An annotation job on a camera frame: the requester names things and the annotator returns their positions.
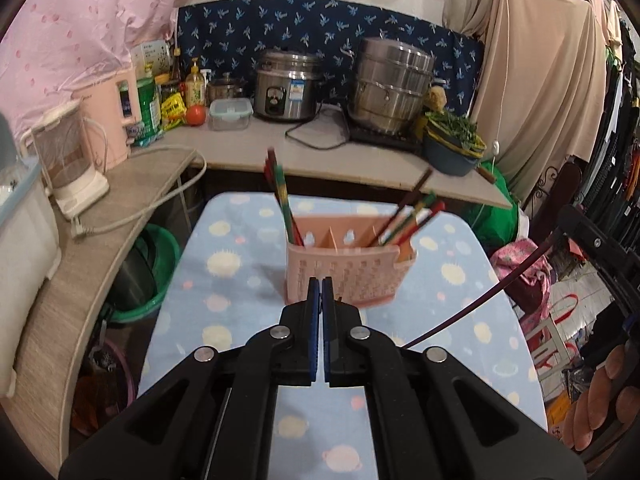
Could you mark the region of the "beige hanging curtain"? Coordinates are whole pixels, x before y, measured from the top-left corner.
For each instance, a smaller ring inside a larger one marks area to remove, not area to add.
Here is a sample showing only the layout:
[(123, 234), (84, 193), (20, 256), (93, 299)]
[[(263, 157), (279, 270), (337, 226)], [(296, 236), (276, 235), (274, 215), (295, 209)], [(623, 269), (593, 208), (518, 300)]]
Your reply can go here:
[(485, 46), (472, 109), (524, 200), (552, 163), (589, 159), (606, 85), (605, 43), (585, 0), (445, 0), (444, 25)]

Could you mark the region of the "navy floral cloth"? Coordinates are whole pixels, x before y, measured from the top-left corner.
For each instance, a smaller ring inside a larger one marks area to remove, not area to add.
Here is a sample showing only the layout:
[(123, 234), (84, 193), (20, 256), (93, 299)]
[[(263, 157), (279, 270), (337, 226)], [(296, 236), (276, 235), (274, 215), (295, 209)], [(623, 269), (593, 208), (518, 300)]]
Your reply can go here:
[(228, 73), (254, 88), (265, 50), (312, 54), (321, 62), (324, 102), (346, 98), (354, 62), (345, 52), (356, 52), (364, 38), (402, 41), (433, 55), (448, 110), (458, 115), (470, 110), (484, 47), (415, 16), (343, 0), (217, 0), (178, 13), (181, 73), (197, 58), (214, 76)]

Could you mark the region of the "pink perforated utensil basket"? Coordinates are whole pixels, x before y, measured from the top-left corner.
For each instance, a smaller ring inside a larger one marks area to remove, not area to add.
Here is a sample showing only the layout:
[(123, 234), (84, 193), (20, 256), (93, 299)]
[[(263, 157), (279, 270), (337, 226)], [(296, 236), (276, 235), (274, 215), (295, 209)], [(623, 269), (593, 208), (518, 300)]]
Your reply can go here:
[(311, 240), (286, 246), (285, 297), (307, 297), (309, 281), (332, 280), (334, 296), (356, 307), (370, 307), (394, 299), (416, 262), (410, 242), (370, 247), (385, 216), (311, 214), (299, 216), (299, 232)]

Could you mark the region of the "white carton box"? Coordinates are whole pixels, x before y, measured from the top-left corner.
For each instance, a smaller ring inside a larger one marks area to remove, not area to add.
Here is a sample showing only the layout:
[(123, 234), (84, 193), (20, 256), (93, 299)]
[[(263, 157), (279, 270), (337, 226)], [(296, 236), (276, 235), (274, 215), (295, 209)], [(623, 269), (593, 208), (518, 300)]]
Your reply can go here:
[(136, 78), (143, 79), (145, 66), (152, 65), (152, 77), (166, 74), (171, 69), (171, 56), (168, 43), (161, 40), (142, 42), (130, 49), (131, 62), (136, 71)]

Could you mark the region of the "white blender jug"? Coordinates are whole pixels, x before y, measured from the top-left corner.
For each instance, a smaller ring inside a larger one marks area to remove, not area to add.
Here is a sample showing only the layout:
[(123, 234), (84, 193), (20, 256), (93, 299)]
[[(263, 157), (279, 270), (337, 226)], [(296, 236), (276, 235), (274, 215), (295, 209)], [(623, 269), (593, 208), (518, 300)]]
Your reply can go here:
[(39, 158), (46, 187), (67, 220), (79, 217), (110, 189), (85, 140), (81, 100), (71, 100), (45, 112), (20, 137), (23, 155)]

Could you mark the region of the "blue basin with greens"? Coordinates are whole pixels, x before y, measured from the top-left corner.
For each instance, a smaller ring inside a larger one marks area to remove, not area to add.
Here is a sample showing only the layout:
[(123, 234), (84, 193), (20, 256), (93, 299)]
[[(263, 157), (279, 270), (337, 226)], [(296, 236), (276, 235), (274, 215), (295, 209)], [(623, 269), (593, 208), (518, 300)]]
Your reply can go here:
[(464, 177), (484, 157), (487, 145), (469, 118), (449, 110), (426, 112), (421, 117), (422, 156), (436, 170)]

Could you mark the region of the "steel rice cooker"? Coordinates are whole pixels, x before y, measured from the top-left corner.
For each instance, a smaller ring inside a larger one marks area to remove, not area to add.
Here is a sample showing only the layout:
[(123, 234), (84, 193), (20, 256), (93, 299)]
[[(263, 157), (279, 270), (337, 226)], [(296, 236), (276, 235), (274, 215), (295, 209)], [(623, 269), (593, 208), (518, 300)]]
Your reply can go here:
[(276, 122), (304, 122), (317, 113), (321, 63), (317, 55), (267, 50), (256, 68), (254, 111)]

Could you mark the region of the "yellow snack packet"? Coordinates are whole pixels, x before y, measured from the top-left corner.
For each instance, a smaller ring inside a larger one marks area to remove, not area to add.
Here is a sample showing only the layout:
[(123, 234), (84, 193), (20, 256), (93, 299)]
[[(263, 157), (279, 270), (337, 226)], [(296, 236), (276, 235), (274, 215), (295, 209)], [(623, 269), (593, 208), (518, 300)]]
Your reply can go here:
[(160, 106), (160, 120), (165, 131), (181, 126), (186, 118), (186, 104), (180, 92), (173, 93)]

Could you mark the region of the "green plastic basin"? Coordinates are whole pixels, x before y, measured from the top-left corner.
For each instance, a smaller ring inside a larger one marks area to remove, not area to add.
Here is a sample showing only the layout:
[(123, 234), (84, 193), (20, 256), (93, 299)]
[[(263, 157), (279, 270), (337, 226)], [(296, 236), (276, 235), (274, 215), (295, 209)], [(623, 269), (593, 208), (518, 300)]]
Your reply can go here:
[(148, 318), (162, 305), (181, 257), (174, 234), (148, 223), (134, 242), (107, 293), (108, 322), (126, 325)]

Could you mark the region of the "clear food container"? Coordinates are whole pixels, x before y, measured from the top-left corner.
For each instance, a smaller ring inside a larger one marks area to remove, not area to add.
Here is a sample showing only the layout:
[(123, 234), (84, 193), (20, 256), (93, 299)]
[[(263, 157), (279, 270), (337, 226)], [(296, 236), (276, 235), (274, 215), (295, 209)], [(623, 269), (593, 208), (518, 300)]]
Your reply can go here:
[(254, 110), (247, 98), (218, 99), (210, 103), (208, 126), (214, 131), (244, 130)]

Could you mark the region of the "red tomato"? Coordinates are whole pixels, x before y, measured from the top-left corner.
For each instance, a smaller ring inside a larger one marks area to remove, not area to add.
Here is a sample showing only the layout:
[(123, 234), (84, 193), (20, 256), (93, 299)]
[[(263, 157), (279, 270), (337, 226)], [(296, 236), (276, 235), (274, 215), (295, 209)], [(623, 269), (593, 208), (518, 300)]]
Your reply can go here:
[(204, 105), (196, 104), (189, 106), (184, 115), (184, 121), (190, 127), (204, 125), (207, 117), (207, 108)]

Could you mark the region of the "dark red chopstick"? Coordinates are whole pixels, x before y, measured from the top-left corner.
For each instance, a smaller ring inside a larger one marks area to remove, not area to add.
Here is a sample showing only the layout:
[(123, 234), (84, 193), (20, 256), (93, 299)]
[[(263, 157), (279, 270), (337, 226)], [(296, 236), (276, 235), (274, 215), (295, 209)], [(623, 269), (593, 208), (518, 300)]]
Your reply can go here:
[(268, 162), (268, 160), (265, 161), (265, 165), (264, 165), (264, 175), (266, 177), (267, 183), (270, 186), (270, 190), (273, 192), (274, 197), (276, 198), (277, 202), (280, 202), (280, 198), (279, 198), (279, 194), (278, 194), (278, 188), (277, 188), (277, 183), (276, 180), (274, 180), (274, 175), (273, 175), (273, 171), (272, 171), (272, 167), (270, 162)]

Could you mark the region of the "pink dotted curtain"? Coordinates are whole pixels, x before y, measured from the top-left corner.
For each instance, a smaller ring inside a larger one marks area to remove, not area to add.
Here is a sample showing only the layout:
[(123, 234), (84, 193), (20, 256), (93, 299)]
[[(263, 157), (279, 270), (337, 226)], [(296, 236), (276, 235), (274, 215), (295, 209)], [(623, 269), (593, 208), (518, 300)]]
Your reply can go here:
[(1, 114), (14, 136), (72, 92), (170, 36), (186, 0), (26, 0), (1, 40)]

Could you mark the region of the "green chopstick gold band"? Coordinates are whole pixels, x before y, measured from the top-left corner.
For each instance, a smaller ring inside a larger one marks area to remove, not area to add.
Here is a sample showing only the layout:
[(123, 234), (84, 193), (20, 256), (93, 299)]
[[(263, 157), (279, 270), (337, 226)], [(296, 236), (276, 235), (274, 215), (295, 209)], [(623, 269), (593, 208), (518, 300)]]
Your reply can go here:
[(299, 242), (299, 236), (294, 226), (294, 217), (291, 211), (290, 203), (288, 202), (288, 190), (286, 189), (285, 177), (280, 165), (273, 166), (274, 180), (276, 180), (278, 194), (280, 198), (280, 208), (283, 214), (286, 230), (288, 231), (288, 241), (297, 245)]

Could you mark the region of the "blue planet pattern tablecloth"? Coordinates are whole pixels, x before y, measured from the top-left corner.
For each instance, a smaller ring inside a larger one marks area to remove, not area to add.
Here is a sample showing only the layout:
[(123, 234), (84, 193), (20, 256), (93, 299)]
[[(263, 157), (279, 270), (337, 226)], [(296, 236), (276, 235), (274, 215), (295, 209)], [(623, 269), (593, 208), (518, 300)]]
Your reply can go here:
[[(375, 334), (416, 351), (444, 349), (531, 420), (546, 423), (538, 374), (504, 295), (474, 300), (497, 281), (468, 225), (442, 212), (412, 241), (416, 262), (394, 299), (361, 310), (345, 341)], [(262, 193), (212, 198), (160, 307), (140, 387), (148, 390), (201, 346), (241, 347), (277, 324), (286, 302), (286, 235), (276, 200)], [(323, 378), (277, 394), (268, 474), (273, 479), (373, 479), (378, 474), (363, 388)]]

